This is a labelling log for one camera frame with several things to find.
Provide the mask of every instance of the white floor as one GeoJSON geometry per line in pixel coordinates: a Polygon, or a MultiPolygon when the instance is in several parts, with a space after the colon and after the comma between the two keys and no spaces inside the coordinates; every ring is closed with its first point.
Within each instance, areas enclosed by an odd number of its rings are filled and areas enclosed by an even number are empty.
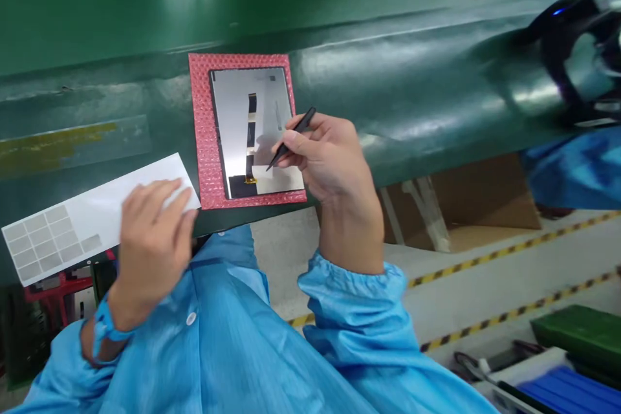
{"type": "MultiPolygon", "coordinates": [[[[545,232],[599,217],[603,213],[589,210],[574,212],[556,222],[544,221],[541,232],[461,254],[386,245],[386,261],[401,267],[408,277],[415,278],[522,243],[545,232]]],[[[315,210],[309,208],[288,213],[254,223],[251,227],[259,265],[270,282],[273,308],[286,320],[307,314],[307,298],[298,289],[296,280],[306,271],[307,261],[318,245],[319,224],[315,210]]],[[[620,234],[621,217],[617,217],[407,290],[404,304],[412,315],[419,342],[436,339],[614,270],[621,264],[618,253],[620,234]]],[[[480,358],[508,349],[516,338],[534,341],[529,321],[571,303],[621,315],[620,280],[614,278],[596,285],[550,307],[431,351],[429,355],[441,364],[449,365],[454,351],[464,351],[480,358]]],[[[19,403],[25,393],[25,390],[3,393],[0,396],[0,411],[19,403]]]]}

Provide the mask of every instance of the blue anti-static smock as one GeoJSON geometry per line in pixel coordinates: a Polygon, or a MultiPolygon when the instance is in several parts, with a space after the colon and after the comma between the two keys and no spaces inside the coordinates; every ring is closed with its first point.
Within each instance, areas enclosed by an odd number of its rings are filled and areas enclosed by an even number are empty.
{"type": "Polygon", "coordinates": [[[497,412],[421,354],[397,267],[359,275],[315,254],[298,281],[316,316],[305,340],[270,308],[252,261],[248,227],[214,235],[106,367],[83,359],[83,322],[71,324],[15,412],[497,412]]]}

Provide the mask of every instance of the yellow and black hazard tape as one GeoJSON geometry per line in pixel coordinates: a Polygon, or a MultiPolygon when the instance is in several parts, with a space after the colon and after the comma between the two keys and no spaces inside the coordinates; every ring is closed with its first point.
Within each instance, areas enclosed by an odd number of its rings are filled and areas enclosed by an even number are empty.
{"type": "Polygon", "coordinates": [[[598,277],[592,278],[590,280],[585,281],[584,283],[580,283],[579,285],[575,285],[569,288],[565,288],[562,291],[559,291],[551,296],[547,296],[546,298],[541,298],[538,301],[532,302],[530,304],[526,304],[524,306],[518,307],[517,309],[510,310],[509,312],[504,312],[503,314],[497,315],[496,317],[492,317],[487,320],[480,321],[475,325],[471,325],[460,331],[456,331],[454,333],[450,333],[444,335],[440,338],[436,338],[430,342],[420,345],[420,351],[422,353],[428,353],[429,351],[433,351],[434,349],[438,349],[440,346],[447,345],[449,343],[456,342],[457,340],[461,340],[462,338],[466,338],[472,334],[478,333],[487,328],[491,328],[495,325],[499,325],[500,323],[504,323],[506,321],[515,320],[518,317],[521,317],[524,314],[532,312],[536,309],[542,309],[544,307],[549,306],[557,301],[568,298],[569,296],[573,296],[580,291],[587,290],[592,288],[599,283],[604,283],[605,281],[609,281],[614,277],[621,276],[621,266],[617,267],[615,271],[605,273],[598,277]]]}
{"type": "MultiPolygon", "coordinates": [[[[621,216],[621,210],[607,212],[599,217],[595,217],[595,218],[589,219],[581,223],[576,223],[566,228],[561,228],[560,230],[557,230],[552,233],[546,233],[537,238],[529,239],[528,241],[525,241],[524,243],[494,251],[491,254],[487,254],[486,256],[476,257],[474,259],[467,260],[457,265],[443,268],[442,270],[438,270],[437,272],[423,275],[418,278],[413,278],[410,281],[408,281],[408,288],[410,289],[410,288],[414,288],[419,285],[431,283],[432,281],[435,281],[442,277],[446,277],[446,276],[449,276],[449,275],[452,275],[458,272],[462,272],[463,270],[468,270],[469,268],[473,268],[473,267],[476,267],[477,265],[482,265],[484,263],[491,262],[493,260],[499,259],[500,257],[510,256],[511,254],[515,254],[516,252],[520,252],[525,249],[530,249],[535,246],[549,243],[561,236],[565,236],[566,234],[577,232],[578,230],[584,230],[585,228],[589,228],[591,226],[606,222],[608,220],[617,218],[619,216],[621,216]]],[[[307,325],[309,323],[313,323],[314,321],[315,321],[315,316],[313,314],[307,314],[307,315],[303,315],[303,316],[288,320],[287,323],[291,325],[292,327],[299,327],[300,325],[307,325]]]]}

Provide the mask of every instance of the pink anti-static foam tray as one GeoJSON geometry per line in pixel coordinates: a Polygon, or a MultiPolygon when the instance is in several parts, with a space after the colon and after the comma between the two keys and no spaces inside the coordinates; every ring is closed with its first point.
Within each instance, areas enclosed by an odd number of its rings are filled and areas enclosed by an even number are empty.
{"type": "Polygon", "coordinates": [[[296,104],[291,86],[291,69],[287,55],[238,55],[238,54],[189,54],[192,103],[194,106],[194,130],[196,132],[196,155],[199,161],[199,184],[201,207],[204,210],[233,207],[253,207],[306,202],[306,191],[288,191],[264,194],[241,199],[227,199],[218,132],[213,113],[212,87],[209,80],[211,70],[240,68],[285,69],[291,113],[296,114],[296,104]]]}

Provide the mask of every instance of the right hand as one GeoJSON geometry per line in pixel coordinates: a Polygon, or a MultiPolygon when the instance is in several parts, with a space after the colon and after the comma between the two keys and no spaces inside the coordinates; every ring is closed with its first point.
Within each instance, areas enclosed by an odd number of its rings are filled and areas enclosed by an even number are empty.
{"type": "Polygon", "coordinates": [[[371,170],[353,123],[316,113],[309,131],[300,134],[293,128],[303,116],[299,114],[287,122],[283,138],[272,148],[275,153],[282,142],[290,150],[278,166],[299,167],[310,192],[323,205],[340,197],[375,197],[371,170]]]}

